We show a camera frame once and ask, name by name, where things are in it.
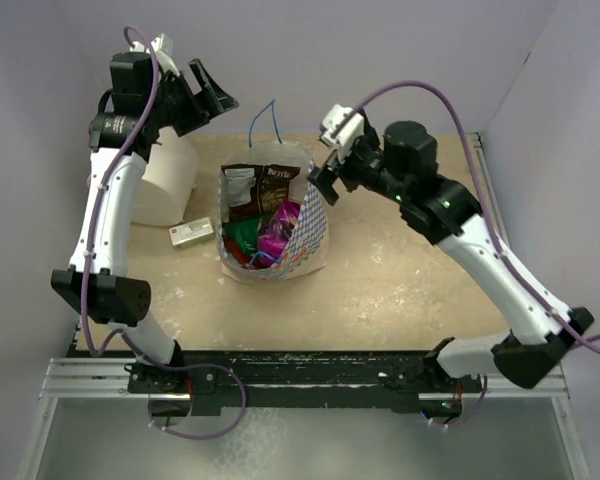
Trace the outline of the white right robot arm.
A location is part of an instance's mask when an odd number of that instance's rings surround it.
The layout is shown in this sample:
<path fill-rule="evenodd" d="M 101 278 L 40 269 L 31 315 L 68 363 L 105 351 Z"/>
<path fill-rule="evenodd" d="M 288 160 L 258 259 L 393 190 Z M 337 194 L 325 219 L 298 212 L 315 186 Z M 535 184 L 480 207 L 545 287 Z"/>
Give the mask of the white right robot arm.
<path fill-rule="evenodd" d="M 401 217 L 431 245 L 460 265 L 504 316 L 508 331 L 469 340 L 449 338 L 428 355 L 426 383 L 447 391 L 467 375 L 501 374 L 514 385 L 534 388 L 574 346 L 559 314 L 574 331 L 593 323 L 584 307 L 573 308 L 543 287 L 511 253 L 500 253 L 482 207 L 461 183 L 439 174 L 437 141 L 413 121 L 390 124 L 378 135 L 357 114 L 343 132 L 325 118 L 320 140 L 332 152 L 308 180 L 329 204 L 342 181 L 348 191 L 362 186 L 398 204 Z"/>

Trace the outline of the green chips bag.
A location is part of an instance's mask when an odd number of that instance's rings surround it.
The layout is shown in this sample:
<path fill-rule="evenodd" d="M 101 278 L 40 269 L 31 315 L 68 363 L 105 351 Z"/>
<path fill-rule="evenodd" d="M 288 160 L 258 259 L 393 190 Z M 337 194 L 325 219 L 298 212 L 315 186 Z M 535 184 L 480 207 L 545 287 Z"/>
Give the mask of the green chips bag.
<path fill-rule="evenodd" d="M 252 256 L 258 250 L 260 216 L 227 222 L 223 229 L 225 236 L 233 240 L 244 254 Z"/>

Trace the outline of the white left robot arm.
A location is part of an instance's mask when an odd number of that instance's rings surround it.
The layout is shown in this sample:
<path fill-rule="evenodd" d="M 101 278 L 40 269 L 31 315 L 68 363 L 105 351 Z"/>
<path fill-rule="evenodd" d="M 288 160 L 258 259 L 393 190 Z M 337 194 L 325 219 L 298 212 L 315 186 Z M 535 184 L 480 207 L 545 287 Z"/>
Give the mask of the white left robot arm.
<path fill-rule="evenodd" d="M 139 362 L 153 366 L 151 381 L 164 392 L 182 387 L 186 369 L 180 345 L 150 312 L 150 284 L 127 275 L 136 192 L 162 129 L 182 137 L 239 105 L 200 59 L 189 67 L 198 93 L 148 49 L 112 57 L 112 86 L 89 125 L 90 186 L 81 232 L 68 267 L 51 274 L 52 289 L 80 316 L 90 354 L 99 357 L 106 349 L 94 344 L 90 325 L 107 326 L 105 340 L 120 336 Z"/>

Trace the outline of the brown chips bag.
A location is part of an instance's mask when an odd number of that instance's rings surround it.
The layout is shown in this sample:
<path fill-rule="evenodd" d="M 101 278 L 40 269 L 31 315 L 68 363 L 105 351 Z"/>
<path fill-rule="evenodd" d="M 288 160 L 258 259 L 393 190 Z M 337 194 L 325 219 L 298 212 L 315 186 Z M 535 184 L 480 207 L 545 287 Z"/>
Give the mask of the brown chips bag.
<path fill-rule="evenodd" d="M 274 213 L 289 199 L 290 184 L 301 169 L 278 164 L 222 167 L 230 221 Z"/>

